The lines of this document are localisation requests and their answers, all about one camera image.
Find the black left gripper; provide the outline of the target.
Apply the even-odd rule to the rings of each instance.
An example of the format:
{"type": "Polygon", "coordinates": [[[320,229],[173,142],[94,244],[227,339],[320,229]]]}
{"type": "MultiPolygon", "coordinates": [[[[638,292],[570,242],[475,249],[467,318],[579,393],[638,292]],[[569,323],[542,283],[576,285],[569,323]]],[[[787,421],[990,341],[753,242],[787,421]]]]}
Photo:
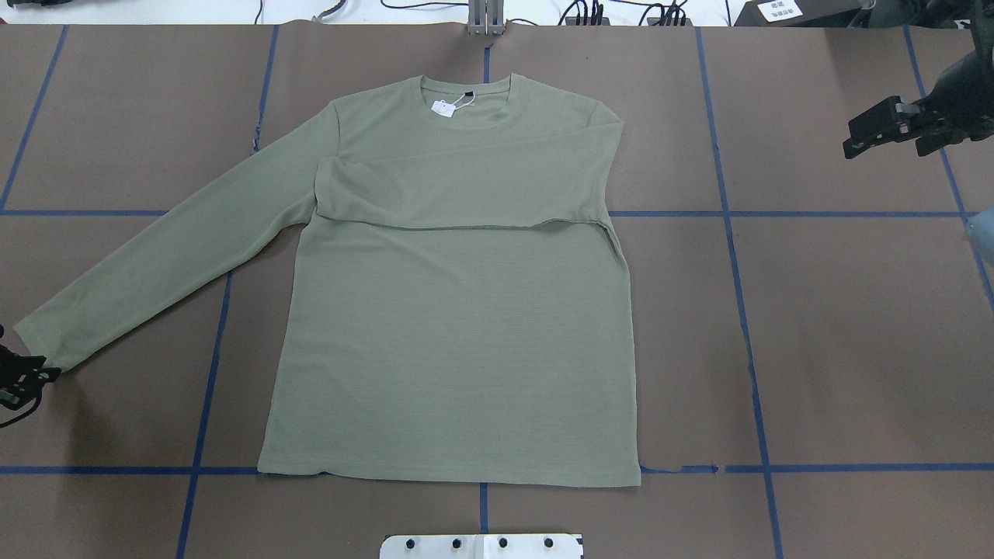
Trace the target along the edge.
{"type": "Polygon", "coordinates": [[[56,382],[63,369],[46,364],[43,355],[21,355],[1,345],[1,404],[18,416],[2,421],[1,428],[11,427],[30,417],[40,407],[43,386],[56,382]]]}

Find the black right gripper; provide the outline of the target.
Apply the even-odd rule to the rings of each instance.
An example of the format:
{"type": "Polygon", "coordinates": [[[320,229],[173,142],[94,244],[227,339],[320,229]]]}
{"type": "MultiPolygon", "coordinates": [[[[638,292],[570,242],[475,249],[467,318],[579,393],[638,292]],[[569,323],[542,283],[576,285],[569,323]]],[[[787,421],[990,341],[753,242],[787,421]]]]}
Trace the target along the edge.
{"type": "Polygon", "coordinates": [[[891,95],[852,118],[843,141],[845,159],[871,148],[916,139],[920,157],[963,141],[979,142],[993,132],[992,53],[971,52],[937,79],[916,102],[891,95]],[[913,123],[917,117],[924,123],[913,123]]]}

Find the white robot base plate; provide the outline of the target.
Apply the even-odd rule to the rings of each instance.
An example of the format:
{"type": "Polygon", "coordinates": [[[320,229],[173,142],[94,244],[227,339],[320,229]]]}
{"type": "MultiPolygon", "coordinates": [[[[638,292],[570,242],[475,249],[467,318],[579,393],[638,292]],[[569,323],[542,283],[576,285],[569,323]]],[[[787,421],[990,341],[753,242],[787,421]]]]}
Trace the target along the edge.
{"type": "Polygon", "coordinates": [[[585,558],[582,536],[561,532],[394,535],[380,558],[585,558]]]}

